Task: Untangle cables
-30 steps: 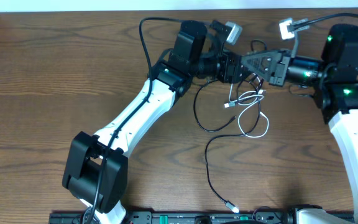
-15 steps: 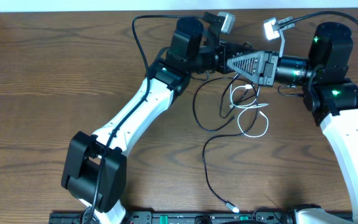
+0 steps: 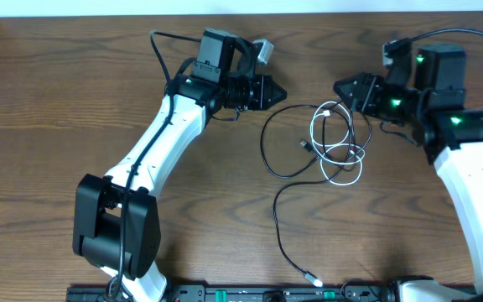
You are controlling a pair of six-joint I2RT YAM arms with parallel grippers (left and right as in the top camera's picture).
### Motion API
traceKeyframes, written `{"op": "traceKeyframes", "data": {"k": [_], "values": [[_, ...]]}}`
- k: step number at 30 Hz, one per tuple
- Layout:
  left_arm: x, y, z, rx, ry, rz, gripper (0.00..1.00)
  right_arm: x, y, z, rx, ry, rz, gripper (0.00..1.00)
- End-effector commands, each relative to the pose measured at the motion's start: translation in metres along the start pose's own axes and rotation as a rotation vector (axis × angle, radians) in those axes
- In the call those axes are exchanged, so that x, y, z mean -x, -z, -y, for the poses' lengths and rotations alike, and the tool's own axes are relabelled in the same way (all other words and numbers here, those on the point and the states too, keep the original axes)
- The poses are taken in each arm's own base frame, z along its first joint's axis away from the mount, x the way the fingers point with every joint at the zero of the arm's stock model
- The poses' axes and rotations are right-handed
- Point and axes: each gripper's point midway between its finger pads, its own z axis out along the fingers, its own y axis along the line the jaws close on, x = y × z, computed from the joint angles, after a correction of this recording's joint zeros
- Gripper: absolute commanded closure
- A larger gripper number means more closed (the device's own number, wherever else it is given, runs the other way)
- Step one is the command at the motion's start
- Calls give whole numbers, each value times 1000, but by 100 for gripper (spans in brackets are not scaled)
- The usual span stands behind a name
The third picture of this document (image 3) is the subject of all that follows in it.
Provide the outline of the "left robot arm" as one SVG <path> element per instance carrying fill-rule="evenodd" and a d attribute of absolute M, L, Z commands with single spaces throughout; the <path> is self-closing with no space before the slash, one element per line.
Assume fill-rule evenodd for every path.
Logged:
<path fill-rule="evenodd" d="M 110 274 L 102 299 L 162 298 L 157 199 L 182 153 L 220 109 L 266 111 L 287 95 L 263 74 L 209 81 L 180 72 L 168 81 L 156 117 L 131 151 L 103 176 L 86 174 L 76 189 L 72 248 Z"/>

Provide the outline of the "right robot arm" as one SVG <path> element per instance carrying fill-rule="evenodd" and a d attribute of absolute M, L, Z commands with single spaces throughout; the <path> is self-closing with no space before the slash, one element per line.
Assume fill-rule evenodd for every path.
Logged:
<path fill-rule="evenodd" d="M 483 111 L 465 107 L 465 50 L 409 41 L 385 44 L 387 76 L 361 72 L 333 89 L 353 111 L 408 125 L 449 192 L 470 252 L 474 293 L 411 277 L 391 284 L 385 301 L 483 301 Z"/>

